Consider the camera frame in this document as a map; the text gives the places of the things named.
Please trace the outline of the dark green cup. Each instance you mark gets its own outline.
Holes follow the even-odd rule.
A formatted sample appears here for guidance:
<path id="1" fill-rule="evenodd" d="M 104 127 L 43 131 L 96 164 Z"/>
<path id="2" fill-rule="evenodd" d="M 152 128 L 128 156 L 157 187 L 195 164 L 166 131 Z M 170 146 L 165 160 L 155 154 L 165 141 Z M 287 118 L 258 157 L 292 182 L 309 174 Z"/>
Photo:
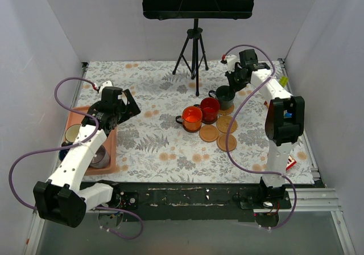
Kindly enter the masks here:
<path id="1" fill-rule="evenodd" d="M 208 95 L 219 102 L 221 110 L 227 110 L 234 103 L 235 91 L 228 85 L 222 85 L 216 90 L 210 90 Z"/>

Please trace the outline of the red cup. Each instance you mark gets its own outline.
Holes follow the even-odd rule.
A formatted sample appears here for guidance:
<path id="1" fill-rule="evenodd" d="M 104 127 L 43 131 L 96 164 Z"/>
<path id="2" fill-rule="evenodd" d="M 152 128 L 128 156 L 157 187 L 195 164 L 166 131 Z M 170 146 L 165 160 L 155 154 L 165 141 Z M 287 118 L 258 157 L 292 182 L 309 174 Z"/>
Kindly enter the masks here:
<path id="1" fill-rule="evenodd" d="M 204 124 L 209 125 L 217 121 L 220 103 L 215 98 L 204 98 L 199 104 L 194 104 L 194 106 L 202 111 L 202 122 Z"/>

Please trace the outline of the lilac purple cup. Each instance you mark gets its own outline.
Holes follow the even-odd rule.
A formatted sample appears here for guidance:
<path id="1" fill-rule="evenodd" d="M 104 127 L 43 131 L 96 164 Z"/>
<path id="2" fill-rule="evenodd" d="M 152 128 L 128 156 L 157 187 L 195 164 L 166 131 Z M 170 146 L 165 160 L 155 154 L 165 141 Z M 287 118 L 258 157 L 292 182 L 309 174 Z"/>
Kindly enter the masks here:
<path id="1" fill-rule="evenodd" d="M 102 169 L 108 167 L 110 164 L 110 155 L 105 147 L 102 145 L 96 151 L 91 163 L 91 168 Z"/>

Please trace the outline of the orange cup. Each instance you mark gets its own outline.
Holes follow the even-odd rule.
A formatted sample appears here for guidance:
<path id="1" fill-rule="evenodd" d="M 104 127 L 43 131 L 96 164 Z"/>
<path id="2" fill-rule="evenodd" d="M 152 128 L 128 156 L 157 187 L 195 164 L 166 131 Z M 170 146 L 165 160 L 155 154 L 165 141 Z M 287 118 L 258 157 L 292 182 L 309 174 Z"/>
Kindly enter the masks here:
<path id="1" fill-rule="evenodd" d="M 200 130 L 202 125 L 202 111 L 199 107 L 189 106 L 185 108 L 181 116 L 176 116 L 175 121 L 191 133 Z"/>

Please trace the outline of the light wooden coaster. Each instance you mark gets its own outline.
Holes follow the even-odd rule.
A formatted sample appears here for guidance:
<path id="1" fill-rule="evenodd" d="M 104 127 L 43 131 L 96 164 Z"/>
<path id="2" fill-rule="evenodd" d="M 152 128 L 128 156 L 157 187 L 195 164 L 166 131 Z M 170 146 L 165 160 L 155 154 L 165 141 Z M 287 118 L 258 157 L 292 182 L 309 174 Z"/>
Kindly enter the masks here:
<path id="1" fill-rule="evenodd" d="M 200 138 L 205 142 L 215 141 L 220 132 L 214 125 L 204 125 L 199 131 Z"/>
<path id="2" fill-rule="evenodd" d="M 217 146 L 222 151 L 232 151 L 237 146 L 237 140 L 232 134 L 230 134 L 229 136 L 227 136 L 226 134 L 221 134 L 217 138 Z"/>

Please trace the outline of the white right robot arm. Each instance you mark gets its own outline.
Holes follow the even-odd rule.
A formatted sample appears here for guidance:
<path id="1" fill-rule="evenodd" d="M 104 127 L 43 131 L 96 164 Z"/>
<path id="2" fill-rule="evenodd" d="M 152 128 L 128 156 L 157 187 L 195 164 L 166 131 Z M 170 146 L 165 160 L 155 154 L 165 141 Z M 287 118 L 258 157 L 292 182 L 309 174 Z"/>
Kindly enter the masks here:
<path id="1" fill-rule="evenodd" d="M 305 101 L 287 92 L 274 78 L 274 65 L 260 63 L 253 49 L 244 50 L 238 56 L 224 54 L 221 61 L 227 64 L 225 75 L 233 91 L 251 84 L 268 103 L 264 125 L 269 140 L 267 169 L 261 172 L 258 187 L 243 194 L 243 201 L 270 208 L 284 200 L 289 154 L 304 131 Z"/>

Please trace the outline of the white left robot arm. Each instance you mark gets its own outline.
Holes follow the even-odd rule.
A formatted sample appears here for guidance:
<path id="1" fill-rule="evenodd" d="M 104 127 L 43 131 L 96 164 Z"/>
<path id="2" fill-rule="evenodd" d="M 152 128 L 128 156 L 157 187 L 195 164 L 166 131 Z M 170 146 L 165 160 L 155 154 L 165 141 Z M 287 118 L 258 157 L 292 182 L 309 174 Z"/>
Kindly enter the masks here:
<path id="1" fill-rule="evenodd" d="M 131 92 L 113 86 L 101 88 L 101 99 L 89 107 L 81 121 L 74 147 L 46 182 L 37 182 L 33 194 L 39 216 L 72 228 L 82 222 L 86 211 L 99 205 L 116 209 L 120 187 L 101 180 L 91 187 L 80 185 L 97 150 L 121 123 L 140 113 Z"/>

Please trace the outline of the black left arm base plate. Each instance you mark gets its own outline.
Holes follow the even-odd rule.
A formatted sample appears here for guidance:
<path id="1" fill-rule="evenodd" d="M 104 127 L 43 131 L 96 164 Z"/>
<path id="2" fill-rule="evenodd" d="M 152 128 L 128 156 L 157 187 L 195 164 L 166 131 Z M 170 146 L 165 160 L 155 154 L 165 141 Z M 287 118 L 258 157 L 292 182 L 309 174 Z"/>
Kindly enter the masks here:
<path id="1" fill-rule="evenodd" d="M 122 191 L 116 195 L 116 208 L 133 211 L 139 207 L 139 194 L 135 191 Z"/>

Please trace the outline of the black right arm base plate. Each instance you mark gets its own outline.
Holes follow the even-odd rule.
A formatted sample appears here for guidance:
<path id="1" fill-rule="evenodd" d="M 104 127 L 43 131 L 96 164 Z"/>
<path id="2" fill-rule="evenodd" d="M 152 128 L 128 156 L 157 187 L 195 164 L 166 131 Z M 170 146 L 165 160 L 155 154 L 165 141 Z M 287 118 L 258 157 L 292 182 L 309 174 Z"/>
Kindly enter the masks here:
<path id="1" fill-rule="evenodd" d="M 237 193 L 235 198 L 242 209 L 277 209 L 277 207 L 280 209 L 291 209 L 292 207 L 288 192 L 285 192 L 282 199 L 277 199 L 264 198 L 257 191 L 247 190 Z"/>

